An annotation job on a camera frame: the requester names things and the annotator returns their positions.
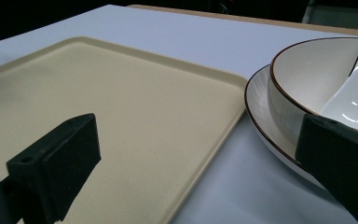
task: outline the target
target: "saucer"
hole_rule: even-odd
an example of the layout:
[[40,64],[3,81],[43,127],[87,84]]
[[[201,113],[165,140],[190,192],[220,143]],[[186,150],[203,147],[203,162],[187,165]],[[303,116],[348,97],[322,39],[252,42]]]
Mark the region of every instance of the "saucer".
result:
[[245,103],[256,132],[268,149],[293,171],[314,185],[324,189],[295,159],[296,144],[283,135],[272,119],[268,104],[268,80],[270,65],[258,70],[248,81]]

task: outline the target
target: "bowl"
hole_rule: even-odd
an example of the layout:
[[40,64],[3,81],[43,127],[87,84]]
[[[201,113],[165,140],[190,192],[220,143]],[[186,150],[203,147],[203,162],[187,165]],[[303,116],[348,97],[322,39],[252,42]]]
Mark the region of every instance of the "bowl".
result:
[[281,132],[295,144],[304,114],[321,116],[345,83],[358,57],[358,38],[312,39],[280,51],[270,65],[268,108]]

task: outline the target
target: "wooden table edge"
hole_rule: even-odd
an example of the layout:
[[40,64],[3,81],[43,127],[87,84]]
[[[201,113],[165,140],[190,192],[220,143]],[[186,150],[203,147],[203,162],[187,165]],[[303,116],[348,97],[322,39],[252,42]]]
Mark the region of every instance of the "wooden table edge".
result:
[[209,17],[209,18],[216,18],[216,19],[223,19],[223,20],[247,21],[252,23],[277,25],[277,26],[292,27],[292,28],[305,29],[305,30],[321,31],[327,33],[358,35],[358,30],[349,29],[349,28],[322,26],[322,25],[297,23],[297,22],[290,22],[290,21],[273,21],[273,20],[265,20],[265,19],[251,18],[251,17],[241,17],[241,16],[234,16],[234,15],[227,15],[227,14],[218,14],[212,12],[193,11],[193,10],[168,8],[168,7],[152,7],[146,5],[129,5],[128,7],[179,13],[179,14],[186,14],[186,15],[193,15],[193,16],[201,16],[201,17]]

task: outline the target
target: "beige tray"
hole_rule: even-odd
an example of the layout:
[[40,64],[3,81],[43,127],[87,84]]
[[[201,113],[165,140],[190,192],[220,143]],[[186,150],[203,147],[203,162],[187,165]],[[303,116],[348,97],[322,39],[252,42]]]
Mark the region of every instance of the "beige tray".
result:
[[246,80],[77,37],[0,67],[6,161],[64,120],[97,119],[102,160],[63,223],[166,223],[245,110]]

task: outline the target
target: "table surface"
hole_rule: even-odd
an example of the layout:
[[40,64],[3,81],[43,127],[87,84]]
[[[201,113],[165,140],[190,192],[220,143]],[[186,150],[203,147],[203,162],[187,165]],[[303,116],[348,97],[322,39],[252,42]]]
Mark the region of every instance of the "table surface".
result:
[[[250,78],[280,50],[357,30],[145,6],[105,6],[0,41],[0,65],[89,36]],[[172,223],[357,223],[275,157],[245,114]]]

